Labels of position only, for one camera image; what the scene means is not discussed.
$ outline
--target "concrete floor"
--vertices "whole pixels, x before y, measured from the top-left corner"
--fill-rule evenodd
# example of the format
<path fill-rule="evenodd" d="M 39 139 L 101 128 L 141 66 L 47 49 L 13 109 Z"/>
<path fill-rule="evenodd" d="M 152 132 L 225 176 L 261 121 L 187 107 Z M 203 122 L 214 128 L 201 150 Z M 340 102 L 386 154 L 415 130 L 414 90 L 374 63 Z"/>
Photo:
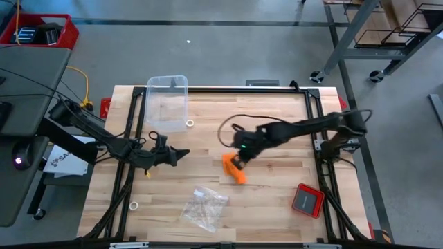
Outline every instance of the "concrete floor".
<path fill-rule="evenodd" d="M 69 13 L 72 17 L 218 21 L 326 21 L 322 1 L 308 0 L 301 13 L 290 0 L 39 0 L 23 1 L 29 12 Z M 4 12 L 8 5 L 0 2 Z M 336 21 L 343 8 L 333 7 Z M 157 75 L 186 75 L 191 85 L 244 86 L 247 79 L 291 80 L 318 86 L 308 75 L 332 52 L 328 28 L 221 26 L 78 26 L 80 38 L 69 64 L 84 70 L 98 113 L 101 98 L 117 84 L 145 84 Z M 427 99 L 443 96 L 443 40 L 434 38 L 394 75 L 366 82 L 386 61 L 348 61 L 359 108 L 374 110 L 367 135 L 372 159 L 396 243 L 441 248 L 443 239 L 443 132 Z M 66 71 L 63 80 L 82 96 L 84 80 Z M 322 86 L 344 97 L 338 68 Z M 65 86 L 59 90 L 68 96 Z M 360 188 L 369 220 L 378 226 L 363 162 Z M 21 211 L 16 224 L 0 228 L 0 244 L 72 239 L 80 221 L 86 188 L 49 187 L 33 221 Z"/>

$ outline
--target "clear plastic bag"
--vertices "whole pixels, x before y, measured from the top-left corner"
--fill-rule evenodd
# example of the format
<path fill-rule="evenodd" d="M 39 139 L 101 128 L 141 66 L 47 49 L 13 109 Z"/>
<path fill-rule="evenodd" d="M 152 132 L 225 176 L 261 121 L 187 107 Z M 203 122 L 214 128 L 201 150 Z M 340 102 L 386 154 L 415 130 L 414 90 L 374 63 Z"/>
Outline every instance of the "clear plastic bag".
<path fill-rule="evenodd" d="M 181 217 L 209 232 L 219 227 L 220 217 L 228 197 L 207 187 L 196 187 L 193 197 L 186 203 Z"/>

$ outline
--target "wooden table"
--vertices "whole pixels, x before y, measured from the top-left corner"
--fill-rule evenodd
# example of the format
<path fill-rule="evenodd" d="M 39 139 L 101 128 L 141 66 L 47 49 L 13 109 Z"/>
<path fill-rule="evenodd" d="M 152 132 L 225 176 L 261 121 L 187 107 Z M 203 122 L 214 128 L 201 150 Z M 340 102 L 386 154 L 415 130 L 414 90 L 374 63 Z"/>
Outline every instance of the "wooden table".
<path fill-rule="evenodd" d="M 116 86 L 114 89 L 106 130 L 114 134 L 124 131 L 132 89 L 132 86 Z M 336 89 L 319 89 L 325 114 L 341 111 Z M 140 241 L 294 243 L 327 238 L 323 213 L 319 219 L 313 219 L 291 209 L 299 183 L 318 188 L 310 136 L 293 138 L 278 148 L 263 151 L 246 166 L 247 184 L 243 186 L 236 185 L 231 177 L 225 176 L 222 154 L 233 150 L 223 147 L 217 140 L 218 126 L 237 113 L 274 116 L 290 122 L 307 119 L 303 95 L 189 93 L 188 112 L 189 118 L 195 122 L 194 127 L 188 128 L 185 133 L 168 134 L 168 144 L 178 149 L 190 149 L 191 152 L 176 167 L 159 165 L 151 168 L 151 179 L 147 179 L 143 170 L 136 170 L 131 201 L 137 201 L 140 206 L 128 213 L 125 237 L 137 236 Z M 236 118 L 233 122 L 255 130 L 255 126 L 271 121 Z M 133 125 L 132 137 L 135 128 L 136 124 Z M 149 131 L 151 129 L 144 124 L 142 137 L 147 138 Z M 231 142 L 232 137 L 233 130 L 228 123 L 222 130 L 222 139 Z M 153 142 L 148 140 L 145 148 L 152 146 Z M 350 155 L 342 157 L 352 159 Z M 116 166 L 117 161 L 113 159 L 95 166 L 78 229 L 79 236 L 89 232 L 109 207 Z M 355 169 L 347 163 L 336 163 L 335 168 L 343 208 L 362 233 L 369 237 Z M 229 197 L 221 225 L 215 233 L 180 218 L 196 186 L 209 187 Z M 335 212 L 330 209 L 335 233 L 339 234 Z M 117 211 L 114 231 L 119 217 L 120 212 Z"/>

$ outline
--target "red basket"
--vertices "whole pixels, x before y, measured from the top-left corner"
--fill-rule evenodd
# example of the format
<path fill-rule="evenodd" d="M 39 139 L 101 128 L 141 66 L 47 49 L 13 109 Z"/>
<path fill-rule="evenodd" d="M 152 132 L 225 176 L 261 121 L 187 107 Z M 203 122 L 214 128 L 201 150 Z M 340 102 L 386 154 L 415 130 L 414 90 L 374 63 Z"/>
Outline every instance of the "red basket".
<path fill-rule="evenodd" d="M 75 43 L 78 38 L 78 29 L 75 27 L 73 22 L 71 21 L 70 15 L 52 15 L 52 14 L 27 14 L 20 13 L 19 15 L 19 27 L 22 26 L 37 26 L 40 24 L 44 24 L 42 17 L 54 17 L 54 18 L 64 18 L 66 19 L 66 23 L 60 33 L 58 41 L 56 44 L 47 45 L 47 44 L 23 44 L 21 46 L 34 46 L 34 47 L 47 47 L 47 48 L 69 48 L 73 49 Z M 6 26 L 6 29 L 0 36 L 0 44 L 10 44 L 9 41 L 11 37 L 15 33 L 15 19 L 17 18 L 16 14 L 10 20 L 9 24 Z"/>

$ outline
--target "red box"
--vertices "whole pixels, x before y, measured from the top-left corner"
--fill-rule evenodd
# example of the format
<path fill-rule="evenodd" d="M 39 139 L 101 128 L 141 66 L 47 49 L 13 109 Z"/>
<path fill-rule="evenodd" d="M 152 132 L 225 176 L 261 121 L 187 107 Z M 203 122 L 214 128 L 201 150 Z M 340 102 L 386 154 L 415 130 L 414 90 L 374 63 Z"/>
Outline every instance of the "red box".
<path fill-rule="evenodd" d="M 20 13 L 19 15 L 19 27 L 22 26 L 37 26 L 44 24 L 42 17 L 64 18 L 66 23 L 60 33 L 58 41 L 53 45 L 46 44 L 22 44 L 18 46 L 34 46 L 34 47 L 47 47 L 47 48 L 69 48 L 73 49 L 78 38 L 78 29 L 71 21 L 70 15 L 57 15 L 57 14 L 28 14 Z M 0 44 L 10 44 L 9 41 L 15 33 L 15 20 L 17 13 L 10 20 L 6 26 L 4 32 L 0 36 Z"/>
<path fill-rule="evenodd" d="M 312 195 L 314 195 L 317 198 L 316 202 L 315 202 L 315 206 L 314 206 L 314 211 L 311 214 L 308 213 L 308 212 L 305 212 L 305 211 L 303 211 L 301 209 L 296 208 L 296 204 L 295 203 L 296 203 L 297 195 L 300 192 L 300 190 L 304 191 L 306 193 L 312 194 Z M 322 206 L 324 200 L 325 200 L 325 193 L 323 193 L 320 190 L 316 190 L 313 187 L 310 187 L 308 185 L 300 183 L 298 185 L 296 197 L 293 199 L 292 208 L 294 210 L 302 212 L 303 214 L 306 214 L 306 215 L 308 215 L 310 217 L 313 217 L 313 218 L 317 219 L 320 216 L 320 209 L 321 209 L 321 206 Z"/>

